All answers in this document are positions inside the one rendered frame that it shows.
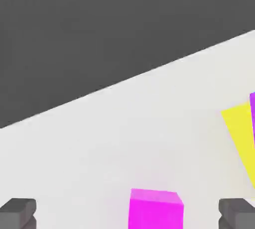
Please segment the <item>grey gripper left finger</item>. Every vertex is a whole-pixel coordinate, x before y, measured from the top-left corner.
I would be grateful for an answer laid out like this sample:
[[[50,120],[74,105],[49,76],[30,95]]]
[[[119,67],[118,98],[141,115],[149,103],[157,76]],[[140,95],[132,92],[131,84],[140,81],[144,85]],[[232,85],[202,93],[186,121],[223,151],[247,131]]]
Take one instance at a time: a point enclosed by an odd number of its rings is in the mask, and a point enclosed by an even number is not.
[[[35,199],[12,198],[0,207],[0,229],[37,229]]]

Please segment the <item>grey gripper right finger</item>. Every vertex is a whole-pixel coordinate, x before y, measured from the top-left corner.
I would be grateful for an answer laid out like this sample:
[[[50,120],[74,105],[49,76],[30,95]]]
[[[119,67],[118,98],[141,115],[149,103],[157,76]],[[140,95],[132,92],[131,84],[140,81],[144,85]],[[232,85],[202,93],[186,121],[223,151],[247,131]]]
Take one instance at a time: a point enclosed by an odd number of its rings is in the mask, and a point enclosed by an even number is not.
[[[255,199],[219,200],[218,229],[255,229]]]

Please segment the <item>small magenta cube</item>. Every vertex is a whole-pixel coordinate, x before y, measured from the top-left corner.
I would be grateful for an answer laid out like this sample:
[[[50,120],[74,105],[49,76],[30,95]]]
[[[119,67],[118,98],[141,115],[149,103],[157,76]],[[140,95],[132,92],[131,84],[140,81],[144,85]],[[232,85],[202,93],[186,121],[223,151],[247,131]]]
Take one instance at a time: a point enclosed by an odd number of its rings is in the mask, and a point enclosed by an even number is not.
[[[131,189],[128,229],[183,229],[183,217],[176,192]]]

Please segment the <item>small purple cube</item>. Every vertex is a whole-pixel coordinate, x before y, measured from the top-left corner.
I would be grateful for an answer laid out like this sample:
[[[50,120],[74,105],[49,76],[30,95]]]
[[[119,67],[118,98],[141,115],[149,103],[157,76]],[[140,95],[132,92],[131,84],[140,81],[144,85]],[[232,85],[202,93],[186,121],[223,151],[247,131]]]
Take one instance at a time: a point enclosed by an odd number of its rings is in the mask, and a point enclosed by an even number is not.
[[[250,106],[251,106],[251,116],[252,116],[252,126],[253,126],[254,147],[255,147],[255,92],[250,94]]]

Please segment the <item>large yellow box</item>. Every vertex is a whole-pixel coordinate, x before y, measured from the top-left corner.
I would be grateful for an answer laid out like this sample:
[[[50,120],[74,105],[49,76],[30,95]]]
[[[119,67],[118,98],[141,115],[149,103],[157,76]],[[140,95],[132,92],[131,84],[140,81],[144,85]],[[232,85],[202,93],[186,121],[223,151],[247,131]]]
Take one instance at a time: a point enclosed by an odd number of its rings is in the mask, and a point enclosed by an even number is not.
[[[255,188],[255,142],[249,102],[221,111],[248,177]]]

